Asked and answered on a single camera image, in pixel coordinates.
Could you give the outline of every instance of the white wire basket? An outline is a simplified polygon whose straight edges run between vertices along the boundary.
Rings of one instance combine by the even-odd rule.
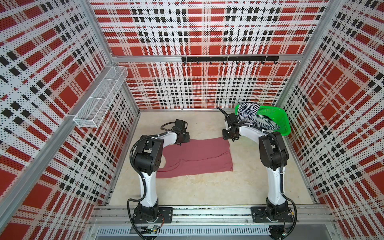
[[[112,66],[74,118],[79,127],[99,127],[128,76],[126,67]]]

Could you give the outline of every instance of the black and white striped garment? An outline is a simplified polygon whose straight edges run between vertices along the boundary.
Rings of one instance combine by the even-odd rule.
[[[278,130],[280,128],[272,119],[266,115],[257,114],[260,108],[258,103],[240,103],[237,109],[237,118],[243,121],[248,118],[248,122],[261,129]]]

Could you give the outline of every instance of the green basket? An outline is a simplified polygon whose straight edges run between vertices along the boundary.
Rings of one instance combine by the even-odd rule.
[[[239,108],[239,105],[235,107],[236,115],[237,115],[238,108]],[[281,133],[283,136],[287,136],[288,134],[291,133],[291,127],[289,126],[288,117],[283,109],[278,107],[261,105],[259,110],[257,111],[257,114],[270,117],[277,125],[280,126],[279,130],[277,131]]]

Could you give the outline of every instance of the red plaid wall panel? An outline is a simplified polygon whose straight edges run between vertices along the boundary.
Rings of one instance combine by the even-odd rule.
[[[119,90],[99,128],[75,127],[3,233],[5,239],[81,239],[108,187],[134,121]]]
[[[106,65],[79,7],[0,5],[0,199]]]
[[[296,62],[121,63],[140,109],[274,105]]]
[[[299,54],[328,0],[90,0],[116,56]]]
[[[348,239],[384,237],[384,2],[343,1],[284,103],[290,140]]]

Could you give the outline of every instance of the folded garment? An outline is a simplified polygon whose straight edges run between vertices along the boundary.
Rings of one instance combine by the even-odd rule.
[[[233,171],[229,142],[222,137],[169,145],[163,155],[166,164],[157,170],[156,178]]]
[[[237,109],[237,118],[240,121],[248,119],[248,122],[261,129],[278,130],[280,128],[270,117],[257,114],[260,108],[258,103],[240,103]]]

